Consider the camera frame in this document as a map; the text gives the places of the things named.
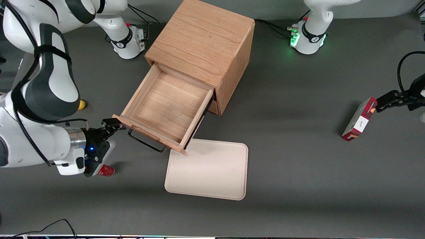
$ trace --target wooden drawer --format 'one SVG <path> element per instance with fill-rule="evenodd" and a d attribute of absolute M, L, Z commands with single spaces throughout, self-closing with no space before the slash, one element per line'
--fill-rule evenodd
<path fill-rule="evenodd" d="M 184 150 L 214 96 L 214 87 L 154 63 L 120 116 L 128 127 Z"/>

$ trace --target wood grain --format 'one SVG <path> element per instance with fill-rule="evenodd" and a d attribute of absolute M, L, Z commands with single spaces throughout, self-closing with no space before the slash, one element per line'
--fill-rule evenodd
<path fill-rule="evenodd" d="M 127 115 L 128 112 L 133 112 L 135 110 L 135 107 L 137 107 L 140 104 L 140 101 L 144 99 L 146 96 L 146 93 L 149 91 L 149 89 L 152 87 L 155 80 L 158 78 L 158 76 L 161 73 L 161 69 L 157 65 L 153 65 L 149 72 L 146 74 L 145 78 L 137 88 L 136 92 L 131 97 L 130 101 L 128 102 L 127 106 L 125 107 L 124 111 L 121 113 L 123 115 Z"/>
<path fill-rule="evenodd" d="M 223 77 L 221 85 L 218 86 L 215 90 L 217 98 L 217 110 L 218 115 L 222 115 L 224 109 L 229 103 L 230 98 L 233 95 L 233 92 L 236 89 L 236 86 L 239 83 L 242 75 L 245 72 L 245 69 L 249 63 L 249 57 L 251 56 L 251 45 L 252 37 L 254 35 L 254 25 L 251 30 L 246 35 L 245 39 L 242 41 L 241 48 L 238 51 L 238 54 L 233 59 L 232 64 L 227 70 L 226 74 Z"/>
<path fill-rule="evenodd" d="M 149 64 L 215 87 L 217 107 L 210 111 L 222 115 L 248 65 L 254 24 L 199 0 L 184 0 L 145 57 Z"/>
<path fill-rule="evenodd" d="M 180 152 L 213 94 L 212 86 L 154 63 L 121 116 L 114 117 Z"/>
<path fill-rule="evenodd" d="M 187 152 L 180 147 L 179 145 L 177 145 L 175 142 L 173 142 L 172 140 L 166 138 L 165 136 L 162 135 L 158 135 L 156 132 L 152 132 L 150 129 L 138 124 L 137 122 L 125 117 L 125 116 L 118 116 L 116 114 L 112 115 L 112 118 L 116 118 L 119 121 L 121 121 L 123 124 L 127 125 L 129 128 L 133 129 L 134 131 L 141 133 L 143 135 L 145 135 L 146 137 L 149 137 L 173 150 L 176 150 L 184 155 L 188 155 Z"/>
<path fill-rule="evenodd" d="M 218 109 L 217 109 L 217 101 L 213 101 L 211 103 L 210 108 L 208 109 L 209 112 L 213 113 L 213 114 L 218 114 Z"/>

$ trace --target drawer handle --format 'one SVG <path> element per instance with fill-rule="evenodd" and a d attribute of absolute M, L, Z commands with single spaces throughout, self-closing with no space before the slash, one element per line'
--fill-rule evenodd
<path fill-rule="evenodd" d="M 164 152 L 164 150 L 167 148 L 166 146 L 164 146 L 163 149 L 157 149 L 157 148 L 153 147 L 152 145 L 150 145 L 148 143 L 145 143 L 145 142 L 141 141 L 140 139 L 138 139 L 138 138 L 134 137 L 133 135 L 131 135 L 132 132 L 133 132 L 132 129 L 129 129 L 128 130 L 128 136 L 130 136 L 130 138 L 134 139 L 135 141 L 138 141 L 139 143 L 142 143 L 142 144 L 146 145 L 147 147 L 150 147 L 151 149 L 153 149 L 153 150 L 155 150 L 155 151 L 157 151 L 159 153 Z"/>

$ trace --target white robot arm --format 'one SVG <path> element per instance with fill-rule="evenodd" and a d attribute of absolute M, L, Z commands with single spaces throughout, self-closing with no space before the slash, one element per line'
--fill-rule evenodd
<path fill-rule="evenodd" d="M 99 129 L 53 125 L 79 105 L 63 33 L 94 21 L 120 57 L 134 58 L 145 48 L 144 33 L 118 15 L 126 8 L 126 0 L 5 1 L 6 38 L 35 59 L 24 79 L 0 96 L 0 167 L 45 162 L 62 175 L 91 176 L 103 165 L 115 146 L 108 138 L 125 129 L 119 121 L 105 119 Z"/>
<path fill-rule="evenodd" d="M 330 8 L 335 6 L 346 6 L 358 3 L 361 0 L 304 0 L 305 5 L 310 8 L 308 20 L 301 20 L 293 24 L 298 33 L 291 41 L 291 46 L 302 54 L 313 54 L 323 45 L 325 33 L 334 19 L 334 13 Z"/>

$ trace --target black cable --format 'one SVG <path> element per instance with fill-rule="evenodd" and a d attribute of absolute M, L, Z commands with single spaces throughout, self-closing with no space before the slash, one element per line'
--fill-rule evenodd
<path fill-rule="evenodd" d="M 425 104 L 421 104 L 421 103 L 419 103 L 419 102 L 416 102 L 411 96 L 409 96 L 409 95 L 407 95 L 407 93 L 406 93 L 406 91 L 404 90 L 404 87 L 403 87 L 403 84 L 402 84 L 402 82 L 401 82 L 401 76 L 400 76 L 400 72 L 401 72 L 401 66 L 402 66 L 402 64 L 403 64 L 403 62 L 404 62 L 404 60 L 408 57 L 408 56 L 411 56 L 411 55 L 414 55 L 414 54 L 425 54 L 425 51 L 412 51 L 412 52 L 409 52 L 409 53 L 407 53 L 406 55 L 404 55 L 403 56 L 403 58 L 401 58 L 401 60 L 400 60 L 400 62 L 399 62 L 399 64 L 398 64 L 398 66 L 397 66 L 397 81 L 398 81 L 398 84 L 399 84 L 399 87 L 400 87 L 400 90 L 401 90 L 401 92 L 407 97 L 407 99 L 412 103 L 412 104 L 415 104 L 415 105 L 419 105 L 419 106 L 425 106 Z"/>
<path fill-rule="evenodd" d="M 275 27 L 275 28 L 282 29 L 282 30 L 286 30 L 286 27 L 278 26 L 278 25 L 276 25 L 276 24 L 274 24 L 274 23 L 271 23 L 271 22 L 266 21 L 266 20 L 263 20 L 263 19 L 254 19 L 254 21 L 256 21 L 256 22 L 262 22 L 262 23 L 265 23 L 265 24 L 267 24 L 267 25 L 273 26 L 273 27 Z"/>
<path fill-rule="evenodd" d="M 278 25 L 276 25 L 276 24 L 273 24 L 273 23 L 271 23 L 271 22 L 269 22 L 269 21 L 266 21 L 266 20 L 262 20 L 262 19 L 255 19 L 255 21 L 257 21 L 257 22 L 262 22 L 262 23 L 265 23 L 268 27 L 270 27 L 273 31 L 275 31 L 277 34 L 279 34 L 279 35 L 281 35 L 281 36 L 283 36 L 283 37 L 290 37 L 291 35 L 289 35 L 289 34 L 282 34 L 281 32 L 279 32 L 277 29 L 280 29 L 280 30 L 286 30 L 286 28 L 283 28 L 283 27 L 280 27 L 280 26 L 278 26 Z"/>
<path fill-rule="evenodd" d="M 16 235 L 14 235 L 14 236 L 8 236 L 8 237 L 4 237 L 4 238 L 11 238 L 11 237 L 21 236 L 21 235 L 25 235 L 25 234 L 29 234 L 29 233 L 39 233 L 39 232 L 42 232 L 42 231 L 46 230 L 48 227 L 50 227 L 50 226 L 52 226 L 53 224 L 55 224 L 55 223 L 57 223 L 57 222 L 60 222 L 60 221 L 65 221 L 65 222 L 68 224 L 69 228 L 70 228 L 70 229 L 71 229 L 71 231 L 72 231 L 72 235 L 74 236 L 74 239 L 77 239 L 77 234 L 75 233 L 75 231 L 74 231 L 74 229 L 72 228 L 71 224 L 70 224 L 70 223 L 68 222 L 68 220 L 66 220 L 65 218 L 59 219 L 59 220 L 57 220 L 57 221 L 55 221 L 55 222 L 53 222 L 53 223 L 51 223 L 51 224 L 49 224 L 49 225 L 45 226 L 43 229 L 41 229 L 41 230 L 39 230 L 39 231 L 36 231 L 36 230 L 33 230 L 33 231 L 27 231 L 27 232 L 24 232 L 24 233 L 16 234 Z"/>
<path fill-rule="evenodd" d="M 304 15 L 302 17 L 300 17 L 300 19 L 298 19 L 298 21 L 301 21 L 309 12 L 310 12 L 310 9 L 306 13 L 304 13 Z"/>
<path fill-rule="evenodd" d="M 134 12 L 134 13 L 136 13 L 137 14 L 137 16 L 139 16 L 141 19 L 143 19 L 144 20 L 144 22 L 146 22 L 146 24 L 150 24 L 146 19 L 144 19 L 142 16 L 140 16 L 140 14 L 138 14 L 134 9 L 133 9 L 133 7 L 131 7 L 131 5 L 129 4 L 129 8 Z"/>
<path fill-rule="evenodd" d="M 132 6 L 132 5 L 130 5 L 130 4 L 128 4 L 128 6 L 129 7 L 131 7 L 131 8 L 133 8 L 133 9 L 135 9 L 135 10 L 137 10 L 137 11 L 139 11 L 139 12 L 141 12 L 141 13 L 143 13 L 143 14 L 145 14 L 146 16 L 148 16 L 148 17 L 151 17 L 152 19 L 154 19 L 158 24 L 160 23 L 159 21 L 158 21 L 158 19 L 156 19 L 156 18 L 154 18 L 154 17 L 152 17 L 151 15 L 149 15 L 149 14 L 147 14 L 146 12 L 144 12 L 144 11 L 142 11 L 142 10 L 140 10 L 140 9 L 138 9 L 138 8 L 136 8 L 136 7 L 134 7 L 134 6 Z"/>
<path fill-rule="evenodd" d="M 146 40 L 149 40 L 149 32 L 150 32 L 150 23 L 144 19 L 142 16 L 140 16 L 140 14 L 138 14 L 130 5 L 128 6 L 135 14 L 137 14 L 137 16 L 139 16 L 141 19 L 143 19 L 146 24 L 147 24 L 147 36 L 146 36 Z"/>

